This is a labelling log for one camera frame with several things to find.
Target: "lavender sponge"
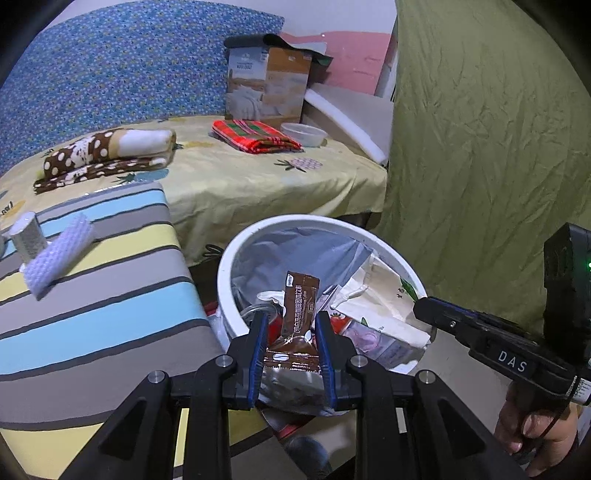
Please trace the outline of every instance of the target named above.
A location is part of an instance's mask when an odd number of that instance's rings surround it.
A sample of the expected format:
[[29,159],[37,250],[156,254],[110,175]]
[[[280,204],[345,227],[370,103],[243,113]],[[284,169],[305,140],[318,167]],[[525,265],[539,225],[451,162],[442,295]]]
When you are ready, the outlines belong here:
[[83,214],[77,215],[65,230],[24,268],[25,283],[39,298],[51,282],[67,271],[95,239],[92,224]]

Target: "blue stripe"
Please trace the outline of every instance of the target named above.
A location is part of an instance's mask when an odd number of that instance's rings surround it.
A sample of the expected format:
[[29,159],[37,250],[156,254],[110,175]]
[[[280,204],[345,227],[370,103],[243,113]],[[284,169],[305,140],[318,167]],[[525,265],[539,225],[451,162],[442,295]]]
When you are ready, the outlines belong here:
[[[136,195],[129,195],[123,198],[107,200],[106,202],[98,203],[96,205],[90,205],[85,209],[68,213],[63,217],[56,218],[54,220],[48,220],[41,224],[41,231],[47,238],[49,236],[62,233],[70,224],[72,219],[81,213],[86,215],[86,217],[91,222],[94,222],[95,220],[100,220],[108,216],[117,215],[118,213],[125,213],[129,210],[135,210],[148,205],[154,205],[156,203],[163,203],[166,205],[166,197],[164,196],[164,192],[162,190],[148,190],[147,192],[141,192]],[[6,243],[6,251],[2,257],[4,258],[14,251],[14,243],[12,240],[10,240]]]
[[205,319],[195,286],[180,282],[0,340],[0,375],[44,367]]

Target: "metal screw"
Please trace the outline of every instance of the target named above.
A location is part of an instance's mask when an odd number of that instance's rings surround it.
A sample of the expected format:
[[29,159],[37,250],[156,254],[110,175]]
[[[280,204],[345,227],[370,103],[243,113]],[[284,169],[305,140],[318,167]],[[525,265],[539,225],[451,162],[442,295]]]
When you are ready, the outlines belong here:
[[216,365],[219,367],[229,367],[234,359],[230,355],[220,355],[216,358]]
[[429,383],[434,383],[437,379],[437,375],[435,375],[430,370],[421,370],[418,373],[418,379],[423,382],[425,385],[429,385]]
[[368,364],[368,359],[363,355],[354,355],[349,360],[354,367],[362,368]]
[[165,377],[166,374],[162,370],[154,370],[148,374],[148,382],[160,383]]

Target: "yellow bedsheet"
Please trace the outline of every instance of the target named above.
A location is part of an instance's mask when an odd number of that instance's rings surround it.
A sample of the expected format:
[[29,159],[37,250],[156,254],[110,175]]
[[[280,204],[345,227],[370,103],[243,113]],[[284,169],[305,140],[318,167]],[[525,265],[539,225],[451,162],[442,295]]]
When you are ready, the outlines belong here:
[[[247,226],[274,215],[338,217],[381,212],[385,169],[342,143],[328,140],[320,148],[306,148],[300,153],[247,154],[209,136],[218,118],[178,117],[127,125],[176,131],[179,148],[166,170],[122,173],[35,195],[33,183],[47,151],[23,160],[0,178],[0,228],[11,225],[19,213],[28,210],[43,210],[116,184],[158,180],[166,193],[185,259],[188,265],[194,265],[203,260],[206,244],[223,248]],[[301,171],[289,164],[295,158],[312,158],[322,166]]]

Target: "finger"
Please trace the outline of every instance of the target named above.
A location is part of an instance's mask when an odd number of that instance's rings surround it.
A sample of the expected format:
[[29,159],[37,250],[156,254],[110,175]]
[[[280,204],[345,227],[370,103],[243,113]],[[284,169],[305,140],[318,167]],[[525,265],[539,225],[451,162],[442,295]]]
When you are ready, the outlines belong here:
[[513,454],[521,450],[521,437],[507,431],[501,422],[497,422],[494,436],[508,453]]
[[538,476],[540,473],[542,473],[544,470],[547,470],[551,466],[550,459],[548,458],[548,445],[544,444],[540,447],[538,454],[525,469],[525,473],[528,476]]
[[[567,410],[565,415],[561,416],[561,419],[545,435],[546,440],[563,440],[570,435],[571,431],[576,429],[576,415],[572,412],[573,407],[570,406],[569,408],[570,410]],[[538,438],[554,420],[555,415],[555,413],[549,411],[539,411],[528,415],[523,421],[521,432],[526,437]]]
[[519,434],[519,426],[521,424],[521,414],[511,401],[506,401],[499,412],[499,421],[512,434]]
[[505,400],[515,403],[516,397],[517,384],[515,382],[511,382],[511,385],[509,385],[509,388],[507,389],[507,395],[505,396]]
[[548,440],[540,447],[535,458],[525,470],[529,476],[537,476],[544,470],[558,465],[569,453],[576,435],[570,435],[563,440]]

